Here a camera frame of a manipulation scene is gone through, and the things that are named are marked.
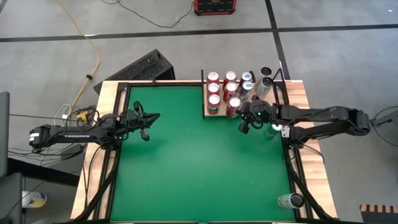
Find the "green mat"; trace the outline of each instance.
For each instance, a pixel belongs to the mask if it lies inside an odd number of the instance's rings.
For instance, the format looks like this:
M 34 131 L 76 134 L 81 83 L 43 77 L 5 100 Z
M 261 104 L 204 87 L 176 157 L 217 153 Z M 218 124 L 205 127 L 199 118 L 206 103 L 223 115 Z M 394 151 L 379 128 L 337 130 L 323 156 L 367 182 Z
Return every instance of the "green mat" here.
M 294 221 L 280 208 L 290 193 L 282 143 L 262 130 L 239 132 L 240 118 L 202 119 L 201 88 L 133 87 L 148 113 L 148 130 L 123 142 L 113 199 L 114 222 Z

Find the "yellow cable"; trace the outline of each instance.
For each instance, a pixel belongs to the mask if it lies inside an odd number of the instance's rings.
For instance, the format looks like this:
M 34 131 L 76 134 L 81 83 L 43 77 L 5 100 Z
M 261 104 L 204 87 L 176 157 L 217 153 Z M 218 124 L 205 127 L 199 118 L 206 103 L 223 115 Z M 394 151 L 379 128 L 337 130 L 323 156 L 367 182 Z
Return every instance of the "yellow cable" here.
M 64 6 L 59 0 L 56 0 L 56 1 L 57 1 L 57 3 L 62 7 L 62 9 L 68 14 L 69 18 L 70 18 L 70 19 L 72 20 L 72 22 L 74 23 L 74 25 L 75 25 L 77 31 L 79 32 L 79 34 L 82 35 L 83 37 L 85 37 L 85 38 L 90 42 L 91 46 L 93 46 L 93 49 L 94 49 L 94 51 L 95 51 L 95 55 L 96 55 L 96 57 L 97 57 L 97 63 L 96 63 L 96 65 L 95 65 L 95 68 L 93 69 L 93 71 L 91 71 L 90 75 L 91 75 L 91 76 L 94 76 L 95 73 L 96 73 L 96 71 L 97 71 L 97 69 L 98 69 L 98 67 L 99 67 L 99 65 L 100 65 L 100 56 L 99 56 L 99 54 L 98 54 L 97 48 L 95 47 L 94 43 L 80 31 L 79 26 L 77 25 L 76 21 L 75 21 L 75 20 L 72 18 L 72 16 L 70 15 L 68 9 L 66 9 L 65 6 Z M 90 80 L 90 79 L 86 78 L 86 81 L 85 81 L 84 84 L 81 86 L 80 91 L 79 91 L 79 93 L 77 94 L 75 100 L 73 101 L 72 107 L 70 108 L 69 115 L 73 112 L 73 109 L 74 109 L 74 107 L 75 107 L 77 101 L 79 100 L 81 94 L 83 93 L 83 90 L 85 89 L 85 87 L 86 87 L 86 85 L 87 85 L 87 83 L 88 83 L 89 80 Z

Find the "gray floor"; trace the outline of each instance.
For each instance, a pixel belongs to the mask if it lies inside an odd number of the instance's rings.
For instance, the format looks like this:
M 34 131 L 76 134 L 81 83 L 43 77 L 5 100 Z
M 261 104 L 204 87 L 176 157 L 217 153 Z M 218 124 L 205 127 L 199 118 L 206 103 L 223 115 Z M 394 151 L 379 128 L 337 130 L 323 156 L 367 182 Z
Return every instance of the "gray floor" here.
M 118 5 L 99 0 L 63 1 L 85 34 L 161 32 Z M 163 25 L 190 8 L 189 0 L 123 1 Z M 398 3 L 378 0 L 271 0 L 278 27 L 356 26 L 398 23 Z M 263 0 L 238 0 L 230 16 L 187 16 L 171 30 L 268 28 Z M 73 23 L 54 0 L 8 0 L 0 13 L 0 38 L 77 35 Z M 370 116 L 397 105 L 398 29 L 280 33 L 291 79 L 304 80 L 311 107 L 343 105 L 360 108 Z M 91 87 L 159 49 L 174 65 L 178 79 L 197 79 L 200 69 L 241 73 L 268 66 L 274 71 L 279 59 L 272 33 L 218 34 L 178 37 L 140 37 L 94 40 L 101 65 L 78 106 L 96 104 Z M 11 93 L 11 113 L 54 116 L 71 103 L 95 56 L 85 40 L 0 43 L 1 91 Z M 51 119 L 11 118 L 10 147 L 28 149 L 29 131 Z M 391 141 L 396 129 L 383 127 Z M 361 221 L 362 203 L 396 205 L 398 201 L 398 149 L 374 133 L 361 138 L 347 135 L 320 141 L 326 171 L 342 220 Z M 81 158 L 56 164 L 73 172 Z M 39 162 L 18 157 L 34 164 Z M 37 181 L 28 180 L 26 189 Z M 66 221 L 75 188 L 44 184 L 48 204 L 29 210 L 27 223 Z

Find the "black floor line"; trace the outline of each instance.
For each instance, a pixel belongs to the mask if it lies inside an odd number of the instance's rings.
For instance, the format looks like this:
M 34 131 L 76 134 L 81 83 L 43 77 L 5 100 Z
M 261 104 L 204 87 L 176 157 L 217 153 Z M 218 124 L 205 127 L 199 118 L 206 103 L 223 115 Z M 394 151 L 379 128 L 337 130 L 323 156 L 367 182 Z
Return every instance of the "black floor line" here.
M 170 37 L 180 35 L 210 35 L 210 34 L 255 34 L 272 32 L 271 28 L 248 28 L 248 29 L 220 29 L 220 30 L 185 30 L 168 32 L 143 32 L 128 34 L 98 34 L 89 36 L 90 39 L 117 39 L 132 37 Z M 53 40 L 84 40 L 81 35 L 52 36 L 52 37 L 10 37 L 0 38 L 0 42 L 30 42 L 30 41 L 53 41 Z
M 0 12 L 2 11 L 2 9 L 4 8 L 4 6 L 6 5 L 7 0 L 2 0 L 0 2 Z
M 333 31 L 333 30 L 370 30 L 370 29 L 396 29 L 398 24 L 358 25 L 358 26 L 324 26 L 324 27 L 286 27 L 278 28 L 279 32 L 308 32 L 308 31 Z
M 287 68 L 287 62 L 285 58 L 284 49 L 282 47 L 282 42 L 280 41 L 279 32 L 276 25 L 274 11 L 272 10 L 271 0 L 265 0 L 268 10 L 269 21 L 271 22 L 272 34 L 274 35 L 274 41 L 276 46 L 276 51 L 278 53 L 280 66 L 286 80 L 290 80 L 289 69 Z

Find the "wooden table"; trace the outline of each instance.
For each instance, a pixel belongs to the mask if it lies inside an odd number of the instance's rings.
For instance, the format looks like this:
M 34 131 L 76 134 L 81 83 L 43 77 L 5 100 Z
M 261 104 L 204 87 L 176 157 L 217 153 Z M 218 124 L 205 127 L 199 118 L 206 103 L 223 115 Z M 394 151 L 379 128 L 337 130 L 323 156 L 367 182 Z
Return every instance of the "wooden table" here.
M 121 83 L 151 83 L 152 81 L 122 81 Z M 172 82 L 181 82 L 181 80 L 164 80 L 157 81 L 158 83 L 172 83 Z M 185 82 L 200 82 L 199 80 L 187 80 Z M 97 110 L 99 111 L 99 115 L 103 116 L 108 113 L 113 113 L 117 111 L 117 114 L 122 113 L 124 100 L 126 97 L 126 90 L 121 91 L 121 95 L 119 98 L 119 108 L 114 108 L 116 102 L 116 95 L 118 92 L 118 84 L 119 81 L 105 81 L 103 82 L 101 93 L 99 94 Z M 287 92 L 289 95 L 290 105 L 297 106 L 299 108 L 309 108 L 307 95 L 305 93 L 304 84 L 301 80 L 289 80 L 286 81 Z M 304 128 L 308 128 L 313 126 L 311 122 L 301 122 L 297 126 L 301 126 Z M 320 151 L 319 143 L 316 140 L 309 140 L 307 145 L 317 149 Z M 95 150 L 98 148 L 97 144 L 90 143 L 87 147 L 85 160 L 84 160 L 84 168 L 86 170 L 86 174 L 88 173 L 88 166 L 93 158 L 93 154 Z M 328 177 L 326 176 L 325 166 L 323 165 L 322 158 L 314 154 L 312 151 L 301 149 L 301 160 L 303 163 L 303 169 L 305 173 L 305 178 L 307 182 L 307 187 L 311 194 L 315 197 L 317 202 L 323 207 L 323 209 L 331 216 L 336 217 L 336 210 L 333 203 L 333 198 L 330 192 L 330 186 L 328 182 Z M 88 188 L 88 200 L 94 197 L 95 193 L 98 190 L 98 185 L 100 182 L 101 170 L 104 162 L 105 151 L 100 150 L 97 152 L 95 157 L 93 158 L 93 163 L 91 166 L 91 175 L 90 175 L 90 185 Z M 109 164 L 108 164 L 108 172 L 113 164 L 114 154 L 111 155 Z M 106 204 L 109 194 L 109 188 L 104 193 L 103 199 L 101 201 L 101 206 L 99 210 L 99 218 L 105 217 Z M 79 214 L 83 211 L 85 204 L 85 186 L 83 179 L 83 171 L 80 175 L 80 181 L 76 192 L 75 203 L 73 204 L 73 210 L 71 214 L 71 218 L 75 218 L 79 216 Z

